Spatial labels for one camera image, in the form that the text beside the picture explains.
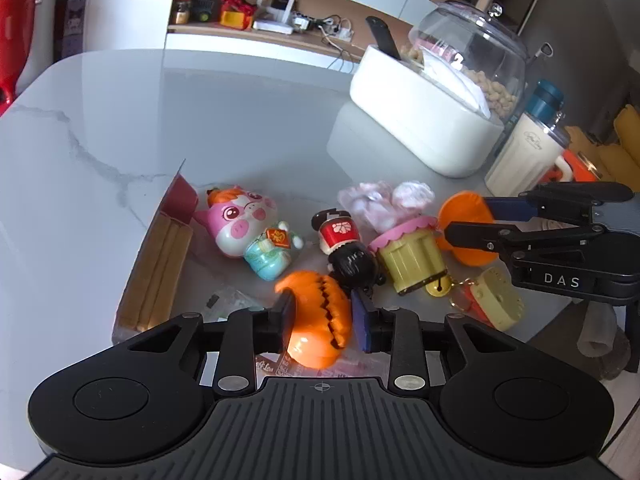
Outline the glass jar of peanuts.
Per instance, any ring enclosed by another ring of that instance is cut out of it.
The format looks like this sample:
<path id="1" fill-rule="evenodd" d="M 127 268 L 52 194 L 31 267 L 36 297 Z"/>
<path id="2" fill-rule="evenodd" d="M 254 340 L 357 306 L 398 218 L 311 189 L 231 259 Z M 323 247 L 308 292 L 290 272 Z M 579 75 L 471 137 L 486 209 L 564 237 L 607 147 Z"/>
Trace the glass jar of peanuts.
<path id="1" fill-rule="evenodd" d="M 506 122 L 524 91 L 526 47 L 469 3 L 446 1 L 409 32 L 421 75 L 469 110 Z"/>

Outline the spice jar on shelf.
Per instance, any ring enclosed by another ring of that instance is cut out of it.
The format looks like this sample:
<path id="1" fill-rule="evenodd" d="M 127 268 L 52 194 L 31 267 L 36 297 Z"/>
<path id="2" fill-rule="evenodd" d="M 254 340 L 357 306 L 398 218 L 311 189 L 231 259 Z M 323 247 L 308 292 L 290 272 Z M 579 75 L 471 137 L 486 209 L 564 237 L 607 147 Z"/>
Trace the spice jar on shelf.
<path id="1" fill-rule="evenodd" d="M 185 25 L 190 21 L 192 8 L 192 0 L 177 0 L 174 23 L 176 25 Z"/>

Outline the yellow toy truck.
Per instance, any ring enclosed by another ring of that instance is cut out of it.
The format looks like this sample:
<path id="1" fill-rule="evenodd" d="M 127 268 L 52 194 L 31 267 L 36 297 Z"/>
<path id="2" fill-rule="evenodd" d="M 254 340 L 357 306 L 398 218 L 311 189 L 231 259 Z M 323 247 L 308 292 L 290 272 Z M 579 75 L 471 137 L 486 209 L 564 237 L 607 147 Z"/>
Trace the yellow toy truck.
<path id="1" fill-rule="evenodd" d="M 246 0 L 221 0 L 219 23 L 221 26 L 245 30 L 251 28 L 256 4 Z"/>

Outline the orange pumpkin shell half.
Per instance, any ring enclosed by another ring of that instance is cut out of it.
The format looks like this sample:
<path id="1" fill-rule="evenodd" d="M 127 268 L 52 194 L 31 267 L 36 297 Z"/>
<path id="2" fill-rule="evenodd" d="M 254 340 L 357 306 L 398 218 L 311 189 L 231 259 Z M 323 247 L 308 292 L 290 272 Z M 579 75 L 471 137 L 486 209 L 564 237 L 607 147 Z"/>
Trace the orange pumpkin shell half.
<path id="1" fill-rule="evenodd" d="M 337 280 L 328 274 L 296 271 L 274 285 L 292 292 L 294 322 L 288 355 L 313 370 L 332 366 L 352 336 L 352 304 Z"/>

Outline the white power strip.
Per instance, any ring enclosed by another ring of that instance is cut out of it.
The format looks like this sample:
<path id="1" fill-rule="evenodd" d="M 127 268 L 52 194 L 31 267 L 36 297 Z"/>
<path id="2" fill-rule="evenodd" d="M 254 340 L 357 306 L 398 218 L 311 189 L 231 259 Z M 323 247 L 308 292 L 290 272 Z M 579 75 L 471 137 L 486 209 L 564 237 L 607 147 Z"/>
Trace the white power strip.
<path id="1" fill-rule="evenodd" d="M 322 18 L 318 27 L 326 36 L 337 38 L 344 42 L 351 42 L 354 36 L 352 21 L 349 18 L 341 18 L 337 14 Z"/>

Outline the white router on shelf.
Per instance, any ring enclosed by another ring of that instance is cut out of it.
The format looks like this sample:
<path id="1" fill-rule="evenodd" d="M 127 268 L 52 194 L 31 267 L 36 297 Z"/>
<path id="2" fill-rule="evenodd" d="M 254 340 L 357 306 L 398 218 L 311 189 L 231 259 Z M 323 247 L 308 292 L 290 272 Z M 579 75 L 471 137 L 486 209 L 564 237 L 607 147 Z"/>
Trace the white router on shelf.
<path id="1" fill-rule="evenodd" d="M 294 32 L 291 25 L 291 15 L 295 0 L 286 0 L 283 9 L 267 6 L 267 0 L 256 0 L 257 10 L 253 16 L 252 29 L 262 32 L 275 32 L 290 36 Z"/>

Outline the black remote control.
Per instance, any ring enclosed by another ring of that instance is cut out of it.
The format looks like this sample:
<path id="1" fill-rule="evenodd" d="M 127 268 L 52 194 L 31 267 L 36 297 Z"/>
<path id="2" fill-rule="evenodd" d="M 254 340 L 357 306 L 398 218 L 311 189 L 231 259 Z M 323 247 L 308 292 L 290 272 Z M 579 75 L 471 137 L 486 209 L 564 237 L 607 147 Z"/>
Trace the black remote control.
<path id="1" fill-rule="evenodd" d="M 366 17 L 366 22 L 370 28 L 373 38 L 376 41 L 378 50 L 388 55 L 390 58 L 400 61 L 401 57 L 395 41 L 393 40 L 393 36 L 390 33 L 388 25 L 382 20 L 382 18 L 370 15 Z"/>

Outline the cream tumbler cup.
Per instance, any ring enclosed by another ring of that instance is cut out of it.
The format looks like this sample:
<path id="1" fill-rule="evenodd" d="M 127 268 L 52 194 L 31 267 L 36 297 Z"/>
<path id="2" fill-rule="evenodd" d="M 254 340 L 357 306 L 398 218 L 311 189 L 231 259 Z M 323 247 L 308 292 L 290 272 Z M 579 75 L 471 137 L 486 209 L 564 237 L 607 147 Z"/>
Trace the cream tumbler cup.
<path id="1" fill-rule="evenodd" d="M 570 146 L 570 136 L 559 125 L 564 93 L 541 79 L 527 101 L 509 139 L 485 176 L 493 196 L 515 197 L 531 190 Z"/>

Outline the pink pig toy figure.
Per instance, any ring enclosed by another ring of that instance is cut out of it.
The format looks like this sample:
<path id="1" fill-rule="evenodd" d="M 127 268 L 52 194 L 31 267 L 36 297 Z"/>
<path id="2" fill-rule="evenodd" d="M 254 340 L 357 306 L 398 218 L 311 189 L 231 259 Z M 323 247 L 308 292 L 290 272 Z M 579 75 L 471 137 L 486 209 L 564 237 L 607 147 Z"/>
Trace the pink pig toy figure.
<path id="1" fill-rule="evenodd" d="M 268 196 L 239 186 L 212 188 L 206 202 L 206 209 L 194 212 L 195 221 L 226 257 L 243 258 L 264 281 L 276 280 L 304 247 Z"/>

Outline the black haired doll figure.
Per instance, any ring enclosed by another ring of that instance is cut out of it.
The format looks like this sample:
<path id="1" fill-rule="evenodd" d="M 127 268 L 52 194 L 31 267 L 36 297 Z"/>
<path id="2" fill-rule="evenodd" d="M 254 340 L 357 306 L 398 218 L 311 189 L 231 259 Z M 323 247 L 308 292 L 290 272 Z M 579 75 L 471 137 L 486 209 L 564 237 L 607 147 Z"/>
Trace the black haired doll figure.
<path id="1" fill-rule="evenodd" d="M 378 262 L 361 239 L 352 215 L 343 209 L 318 211 L 311 219 L 318 233 L 319 247 L 328 258 L 329 274 L 346 292 L 362 290 L 373 295 L 375 286 L 385 283 Z"/>

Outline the open wooden drawer box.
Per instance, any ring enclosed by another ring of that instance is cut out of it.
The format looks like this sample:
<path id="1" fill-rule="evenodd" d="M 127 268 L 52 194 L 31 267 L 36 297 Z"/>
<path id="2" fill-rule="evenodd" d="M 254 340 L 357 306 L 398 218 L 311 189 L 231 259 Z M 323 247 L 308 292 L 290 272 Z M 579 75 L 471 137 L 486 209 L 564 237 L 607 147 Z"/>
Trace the open wooden drawer box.
<path id="1" fill-rule="evenodd" d="M 119 344 L 168 321 L 191 244 L 198 193 L 176 174 L 146 231 L 112 330 Z"/>

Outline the yellow pink cupcake toy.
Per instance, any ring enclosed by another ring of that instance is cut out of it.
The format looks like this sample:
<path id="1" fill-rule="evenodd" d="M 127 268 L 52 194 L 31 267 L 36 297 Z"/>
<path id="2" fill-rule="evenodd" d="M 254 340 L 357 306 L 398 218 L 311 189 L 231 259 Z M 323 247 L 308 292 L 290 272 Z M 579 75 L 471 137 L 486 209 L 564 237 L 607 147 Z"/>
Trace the yellow pink cupcake toy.
<path id="1" fill-rule="evenodd" d="M 434 217 L 420 216 L 395 226 L 369 244 L 399 296 L 424 288 L 431 296 L 442 298 L 452 289 L 452 279 L 436 242 L 436 226 Z"/>

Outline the yellow orange camera keychain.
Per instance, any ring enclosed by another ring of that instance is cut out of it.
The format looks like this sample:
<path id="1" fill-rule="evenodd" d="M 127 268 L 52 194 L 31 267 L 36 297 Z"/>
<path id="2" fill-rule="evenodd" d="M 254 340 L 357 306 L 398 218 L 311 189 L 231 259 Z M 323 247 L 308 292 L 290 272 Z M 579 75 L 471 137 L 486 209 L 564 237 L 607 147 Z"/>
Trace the yellow orange camera keychain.
<path id="1" fill-rule="evenodd" d="M 425 286 L 435 298 L 445 298 L 450 307 L 500 332 L 521 321 L 525 304 L 500 269 L 492 266 L 475 278 L 454 281 L 449 274 Z"/>

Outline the white tissue box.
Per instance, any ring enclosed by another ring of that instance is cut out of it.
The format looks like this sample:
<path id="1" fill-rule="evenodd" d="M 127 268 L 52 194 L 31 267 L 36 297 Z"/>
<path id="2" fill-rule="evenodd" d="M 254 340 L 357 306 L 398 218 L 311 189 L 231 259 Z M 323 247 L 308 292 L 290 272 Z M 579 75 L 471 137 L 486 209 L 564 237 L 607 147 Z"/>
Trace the white tissue box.
<path id="1" fill-rule="evenodd" d="M 469 177 L 479 170 L 503 130 L 499 119 L 469 110 L 373 44 L 352 76 L 349 96 L 425 166 L 445 177 Z"/>

